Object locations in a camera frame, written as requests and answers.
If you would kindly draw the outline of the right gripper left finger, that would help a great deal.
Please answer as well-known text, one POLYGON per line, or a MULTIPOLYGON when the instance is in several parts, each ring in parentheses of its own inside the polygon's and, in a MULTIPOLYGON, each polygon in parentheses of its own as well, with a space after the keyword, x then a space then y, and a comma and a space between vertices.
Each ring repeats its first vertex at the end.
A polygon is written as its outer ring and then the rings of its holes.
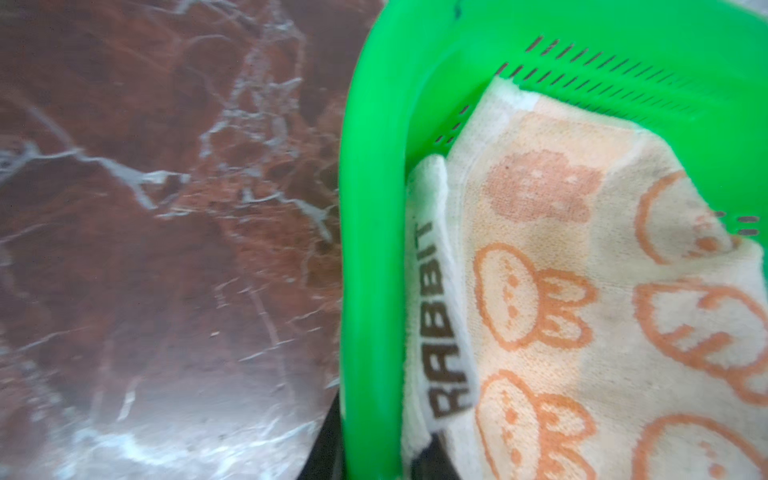
POLYGON ((336 393, 297 480, 344 480, 345 478, 340 394, 336 393))

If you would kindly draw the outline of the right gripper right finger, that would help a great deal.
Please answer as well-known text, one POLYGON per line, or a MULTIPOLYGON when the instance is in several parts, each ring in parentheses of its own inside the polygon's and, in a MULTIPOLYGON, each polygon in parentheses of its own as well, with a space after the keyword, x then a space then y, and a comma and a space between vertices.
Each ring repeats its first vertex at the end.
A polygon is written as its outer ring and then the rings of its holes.
POLYGON ((459 480, 451 459, 440 440, 432 440, 411 463, 412 480, 459 480))

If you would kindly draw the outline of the orange rabbit towel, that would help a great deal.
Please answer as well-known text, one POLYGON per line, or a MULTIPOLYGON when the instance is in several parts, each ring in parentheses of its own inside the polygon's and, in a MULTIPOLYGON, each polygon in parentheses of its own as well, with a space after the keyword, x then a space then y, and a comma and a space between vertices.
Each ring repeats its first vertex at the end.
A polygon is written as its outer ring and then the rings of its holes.
POLYGON ((406 224, 407 478, 766 477, 764 251, 661 138, 495 79, 406 224))

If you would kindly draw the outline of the green plastic basket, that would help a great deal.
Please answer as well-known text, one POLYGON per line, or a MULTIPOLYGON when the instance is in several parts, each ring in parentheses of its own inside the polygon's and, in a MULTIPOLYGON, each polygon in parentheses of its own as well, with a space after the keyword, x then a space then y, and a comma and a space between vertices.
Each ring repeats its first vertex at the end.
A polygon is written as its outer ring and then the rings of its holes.
POLYGON ((729 1, 391 1, 340 150, 346 475, 399 479, 404 184, 494 76, 667 140, 726 229, 767 241, 767 19, 729 1))

